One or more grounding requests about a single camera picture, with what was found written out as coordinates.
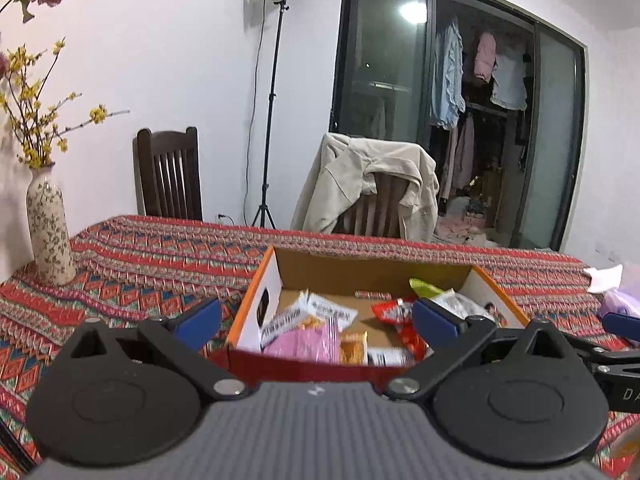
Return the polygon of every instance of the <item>green snack bag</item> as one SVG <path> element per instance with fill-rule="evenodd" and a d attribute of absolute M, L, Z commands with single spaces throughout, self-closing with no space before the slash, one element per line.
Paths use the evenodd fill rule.
<path fill-rule="evenodd" d="M 431 285 L 431 283 L 424 282 L 423 280 L 419 280 L 418 278 L 409 278 L 409 285 L 418 298 L 431 299 L 444 292 L 437 286 Z"/>

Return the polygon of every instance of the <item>beige jacket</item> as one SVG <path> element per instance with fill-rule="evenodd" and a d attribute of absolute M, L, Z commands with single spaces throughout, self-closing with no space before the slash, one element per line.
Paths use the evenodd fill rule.
<path fill-rule="evenodd" d="M 373 173 L 409 181 L 398 205 L 401 237 L 429 242 L 438 219 L 435 161 L 412 142 L 326 134 L 300 193 L 291 228 L 331 233 L 361 194 L 375 194 Z"/>

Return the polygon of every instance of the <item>purple plastic bag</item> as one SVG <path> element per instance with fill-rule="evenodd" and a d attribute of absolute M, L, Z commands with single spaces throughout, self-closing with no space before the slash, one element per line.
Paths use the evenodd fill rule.
<path fill-rule="evenodd" d="M 320 328 L 291 330 L 279 336 L 262 352 L 264 355 L 316 363 L 338 363 L 340 342 L 335 317 Z"/>
<path fill-rule="evenodd" d="M 609 312 L 640 317 L 640 266 L 624 264 L 619 288 L 608 290 L 600 302 L 600 317 Z"/>
<path fill-rule="evenodd" d="M 606 292 L 600 303 L 600 317 L 613 312 L 623 316 L 640 317 L 640 300 L 620 288 Z"/>

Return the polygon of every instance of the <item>metal screw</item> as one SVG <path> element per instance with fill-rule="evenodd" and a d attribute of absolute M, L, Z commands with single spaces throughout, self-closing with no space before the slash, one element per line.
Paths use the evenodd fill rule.
<path fill-rule="evenodd" d="M 213 389 L 220 395 L 240 395 L 244 392 L 244 383 L 238 379 L 220 379 L 213 385 Z"/>
<path fill-rule="evenodd" d="M 389 389 L 398 395 L 411 395 L 420 389 L 420 383 L 409 377 L 398 377 L 389 383 Z"/>

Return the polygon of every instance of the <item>tripod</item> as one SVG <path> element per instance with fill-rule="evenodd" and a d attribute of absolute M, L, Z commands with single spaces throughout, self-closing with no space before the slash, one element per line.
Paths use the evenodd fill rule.
<path fill-rule="evenodd" d="M 276 88 L 276 68 L 278 66 L 278 51 L 280 49 L 280 31 L 282 30 L 282 17 L 284 15 L 284 11 L 288 10 L 287 1 L 284 0 L 278 3 L 280 6 L 280 14 L 278 16 L 278 31 L 276 33 L 276 49 L 273 54 L 273 72 L 271 73 L 271 92 L 269 94 L 269 113 L 267 115 L 267 136 L 265 139 L 265 147 L 264 147 L 264 168 L 262 170 L 262 201 L 258 206 L 258 211 L 255 213 L 254 221 L 252 222 L 252 226 L 255 226 L 255 223 L 258 221 L 258 216 L 260 217 L 260 227 L 264 227 L 266 218 L 269 218 L 269 222 L 272 228 L 276 228 L 273 223 L 273 217 L 271 217 L 271 212 L 269 211 L 269 206 L 267 205 L 267 190 L 269 189 L 269 184 L 267 183 L 267 174 L 269 171 L 269 146 L 271 142 L 271 118 L 273 116 L 273 100 L 276 97 L 275 88 Z"/>

